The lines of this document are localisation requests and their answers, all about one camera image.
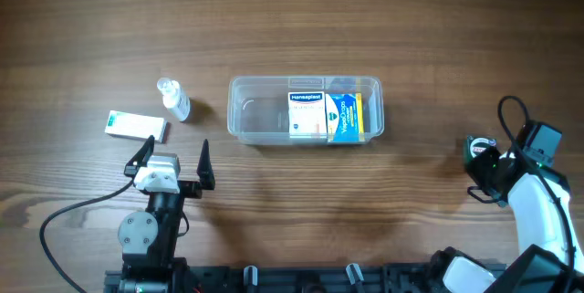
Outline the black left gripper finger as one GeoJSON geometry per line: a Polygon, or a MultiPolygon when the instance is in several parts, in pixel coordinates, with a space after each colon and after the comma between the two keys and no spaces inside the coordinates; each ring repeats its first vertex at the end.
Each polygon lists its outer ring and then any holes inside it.
{"type": "Polygon", "coordinates": [[[209,141],[207,139],[203,141],[196,172],[201,182],[214,181],[214,171],[211,164],[209,141]]]}
{"type": "Polygon", "coordinates": [[[139,170],[142,166],[146,166],[148,160],[154,152],[155,139],[151,135],[141,146],[141,148],[130,158],[126,163],[126,170],[139,170]]]}

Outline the white Hansaplast plaster box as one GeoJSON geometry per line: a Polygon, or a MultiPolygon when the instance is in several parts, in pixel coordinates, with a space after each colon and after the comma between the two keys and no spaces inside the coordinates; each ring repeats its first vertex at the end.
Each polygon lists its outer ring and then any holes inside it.
{"type": "Polygon", "coordinates": [[[324,139],[327,134],[325,94],[289,92],[288,124],[293,139],[324,139]]]}

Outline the blue yellow VapoDrops packet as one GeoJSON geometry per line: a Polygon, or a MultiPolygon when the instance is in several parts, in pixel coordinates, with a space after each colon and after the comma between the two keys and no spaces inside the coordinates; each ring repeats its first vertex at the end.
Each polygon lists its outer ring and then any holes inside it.
{"type": "Polygon", "coordinates": [[[360,93],[326,94],[328,142],[365,141],[363,102],[360,93]]]}

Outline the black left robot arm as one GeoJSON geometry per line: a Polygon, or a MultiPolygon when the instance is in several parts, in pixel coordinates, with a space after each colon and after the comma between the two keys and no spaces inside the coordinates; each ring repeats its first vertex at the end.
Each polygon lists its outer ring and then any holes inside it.
{"type": "Polygon", "coordinates": [[[174,153],[156,153],[151,136],[126,163],[124,174],[131,185],[148,196],[146,208],[127,215],[120,224],[122,270],[118,283],[108,292],[171,293],[200,292],[198,279],[183,257],[174,255],[186,219],[184,201],[200,199],[204,190],[215,188],[209,142],[204,141],[196,180],[181,180],[179,158],[174,153]]]}

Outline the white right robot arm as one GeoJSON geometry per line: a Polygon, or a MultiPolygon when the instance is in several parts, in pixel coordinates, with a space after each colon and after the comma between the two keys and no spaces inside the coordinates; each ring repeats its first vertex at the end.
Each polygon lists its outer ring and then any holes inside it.
{"type": "Polygon", "coordinates": [[[501,153],[490,146],[464,168],[474,181],[467,192],[477,201],[511,208],[518,258],[502,274],[467,254],[447,247],[431,258],[431,288],[448,292],[580,292],[583,252],[569,218],[567,178],[552,169],[561,131],[528,121],[516,136],[517,149],[501,153]]]}

